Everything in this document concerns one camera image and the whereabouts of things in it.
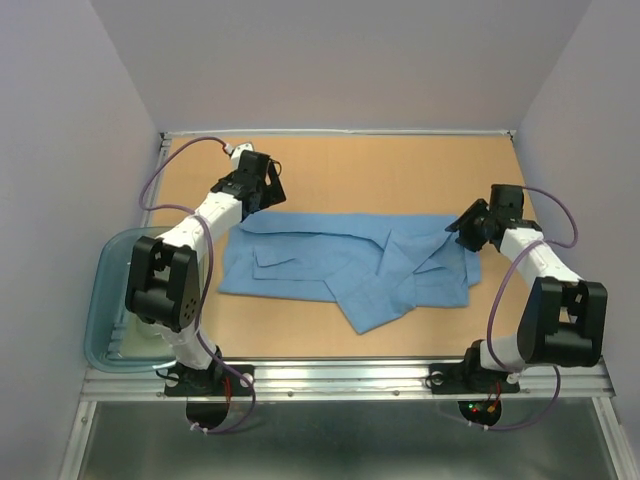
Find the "light blue long sleeve shirt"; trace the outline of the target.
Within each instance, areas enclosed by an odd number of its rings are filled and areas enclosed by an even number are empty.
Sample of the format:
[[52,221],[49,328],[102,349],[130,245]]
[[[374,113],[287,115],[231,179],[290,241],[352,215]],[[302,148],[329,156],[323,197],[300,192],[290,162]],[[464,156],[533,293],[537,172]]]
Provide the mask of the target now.
[[417,307],[465,308],[482,269],[453,220],[261,212],[230,231],[219,290],[335,303],[359,334]]

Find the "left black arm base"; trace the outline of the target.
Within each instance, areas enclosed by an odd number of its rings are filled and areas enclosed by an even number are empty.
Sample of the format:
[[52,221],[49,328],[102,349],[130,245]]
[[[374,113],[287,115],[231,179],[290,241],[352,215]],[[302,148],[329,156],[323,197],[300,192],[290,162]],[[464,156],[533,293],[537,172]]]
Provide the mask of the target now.
[[246,381],[213,363],[207,370],[195,370],[175,364],[166,373],[156,375],[165,382],[167,397],[246,397],[251,396]]

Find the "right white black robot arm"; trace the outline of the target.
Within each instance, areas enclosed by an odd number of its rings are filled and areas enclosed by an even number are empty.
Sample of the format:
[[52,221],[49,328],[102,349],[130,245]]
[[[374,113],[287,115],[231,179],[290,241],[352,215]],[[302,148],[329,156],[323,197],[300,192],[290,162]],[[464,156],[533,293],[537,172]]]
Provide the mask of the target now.
[[525,219],[525,190],[494,184],[488,200],[475,201],[447,228],[464,248],[477,252],[491,244],[510,260],[499,296],[514,274],[521,275],[530,292],[516,332],[507,337],[491,330],[499,307],[492,304],[485,339],[473,342],[460,363],[433,368],[429,381],[434,390],[515,391],[518,375],[531,366],[593,367],[600,360],[607,290],[567,267],[554,251],[559,241],[547,239],[536,221]]

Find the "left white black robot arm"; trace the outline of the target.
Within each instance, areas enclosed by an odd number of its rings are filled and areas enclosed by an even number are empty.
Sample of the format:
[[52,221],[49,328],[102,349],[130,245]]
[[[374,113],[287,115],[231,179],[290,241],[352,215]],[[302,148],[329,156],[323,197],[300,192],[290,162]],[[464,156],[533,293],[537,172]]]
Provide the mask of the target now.
[[165,393],[204,396],[229,384],[221,352],[201,331],[204,299],[212,282],[217,239],[248,216],[285,201],[275,161],[250,143],[230,153],[231,172],[195,210],[157,237],[132,248],[125,307],[170,346]]

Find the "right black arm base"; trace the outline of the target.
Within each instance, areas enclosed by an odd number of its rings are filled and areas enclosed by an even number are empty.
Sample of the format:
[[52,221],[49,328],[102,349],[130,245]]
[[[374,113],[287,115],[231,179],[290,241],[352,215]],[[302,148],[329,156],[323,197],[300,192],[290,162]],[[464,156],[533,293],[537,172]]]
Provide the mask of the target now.
[[429,366],[425,384],[435,395],[519,393],[520,385],[507,381],[507,374],[493,370],[469,370],[462,364],[435,363]]

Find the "clear blue plastic bin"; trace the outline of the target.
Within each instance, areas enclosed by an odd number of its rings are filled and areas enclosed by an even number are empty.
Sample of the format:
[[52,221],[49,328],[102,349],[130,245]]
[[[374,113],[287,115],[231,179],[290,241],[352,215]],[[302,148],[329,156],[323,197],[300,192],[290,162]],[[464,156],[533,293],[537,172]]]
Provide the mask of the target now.
[[125,230],[103,247],[87,317],[84,354],[105,373],[145,373],[174,361],[170,346],[124,305],[131,254],[141,236],[156,237],[164,227]]

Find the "aluminium front rail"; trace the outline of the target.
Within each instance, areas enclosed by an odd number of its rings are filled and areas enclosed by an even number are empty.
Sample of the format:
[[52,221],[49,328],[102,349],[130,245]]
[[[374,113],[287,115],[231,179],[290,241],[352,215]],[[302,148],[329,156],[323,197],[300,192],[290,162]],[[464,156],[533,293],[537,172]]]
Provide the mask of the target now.
[[[258,402],[340,400],[484,400],[488,393],[434,394],[426,383],[430,358],[350,360],[240,360],[233,366],[253,365],[253,385]],[[560,368],[559,398],[611,398],[615,396],[606,365]],[[556,377],[551,367],[531,367],[519,378],[520,391],[500,398],[550,399]],[[165,393],[165,381],[154,373],[109,374],[89,369],[81,401],[224,401],[220,395],[178,396]]]

